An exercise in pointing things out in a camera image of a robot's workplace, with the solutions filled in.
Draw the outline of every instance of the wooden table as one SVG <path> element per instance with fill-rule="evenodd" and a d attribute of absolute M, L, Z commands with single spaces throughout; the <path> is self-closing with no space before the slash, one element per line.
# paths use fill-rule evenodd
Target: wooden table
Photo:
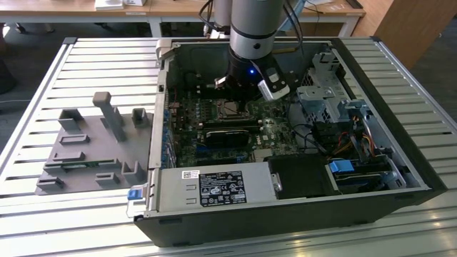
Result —
<path fill-rule="evenodd" d="M 147 22 L 150 3 L 94 11 L 94 0 L 0 0 L 0 22 Z"/>
<path fill-rule="evenodd" d="M 153 36 L 161 36 L 161 22 L 199 22 L 197 14 L 205 2 L 206 0 L 153 0 L 149 12 Z M 318 5 L 317 10 L 322 12 L 318 16 L 315 11 L 303 9 L 299 22 L 317 22 L 318 19 L 318 23 L 342 23 L 339 36 L 351 35 L 357 21 L 365 15 L 365 11 L 351 8 L 345 0 Z"/>
<path fill-rule="evenodd" d="M 143 6 L 122 10 L 94 11 L 94 0 L 0 0 L 0 22 L 149 22 L 153 37 L 161 37 L 161 22 L 199 22 L 198 10 L 206 0 L 147 0 Z M 353 9 L 345 0 L 317 6 L 318 17 L 303 9 L 299 22 L 342 23 L 339 36 L 350 36 L 362 9 Z"/>

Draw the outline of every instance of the regulatory label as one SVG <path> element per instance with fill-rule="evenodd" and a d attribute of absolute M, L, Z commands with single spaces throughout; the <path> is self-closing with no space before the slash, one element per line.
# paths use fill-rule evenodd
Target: regulatory label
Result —
<path fill-rule="evenodd" d="M 246 203 L 241 171 L 199 174 L 202 207 Z"/>
<path fill-rule="evenodd" d="M 183 170 L 182 171 L 182 179 L 198 178 L 198 174 L 199 174 L 198 170 Z"/>

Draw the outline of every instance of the blue latch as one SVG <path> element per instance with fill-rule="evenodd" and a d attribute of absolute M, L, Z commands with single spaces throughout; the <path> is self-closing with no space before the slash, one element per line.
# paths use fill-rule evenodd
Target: blue latch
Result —
<path fill-rule="evenodd" d="M 354 167 L 351 166 L 351 163 L 349 160 L 337 160 L 337 161 L 333 161 L 330 164 L 330 170 L 331 170 L 331 173 L 335 173 L 335 172 L 351 172 L 354 171 Z"/>
<path fill-rule="evenodd" d="M 130 189 L 127 191 L 126 199 L 130 200 L 141 200 L 142 199 L 142 189 Z"/>

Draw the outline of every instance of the table leg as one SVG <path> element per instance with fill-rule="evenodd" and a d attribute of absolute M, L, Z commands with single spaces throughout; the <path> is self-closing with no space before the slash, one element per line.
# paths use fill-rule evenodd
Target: table leg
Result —
<path fill-rule="evenodd" d="M 162 30 L 159 29 L 159 23 L 162 19 L 159 17 L 149 17 L 149 26 L 151 37 L 162 37 Z"/>
<path fill-rule="evenodd" d="M 349 37 L 351 35 L 351 33 L 355 29 L 358 19 L 359 19 L 359 16 L 347 16 L 346 17 L 346 21 L 342 25 L 338 36 Z"/>

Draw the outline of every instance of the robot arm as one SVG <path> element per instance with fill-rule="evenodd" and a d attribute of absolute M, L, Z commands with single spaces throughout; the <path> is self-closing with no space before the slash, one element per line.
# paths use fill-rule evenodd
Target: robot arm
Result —
<path fill-rule="evenodd" d="M 217 80 L 231 91 L 234 99 L 266 101 L 289 93 L 283 73 L 271 55 L 274 36 L 281 22 L 283 0 L 215 0 L 215 25 L 230 24 L 230 49 L 226 77 Z M 226 10 L 231 10 L 230 21 Z"/>

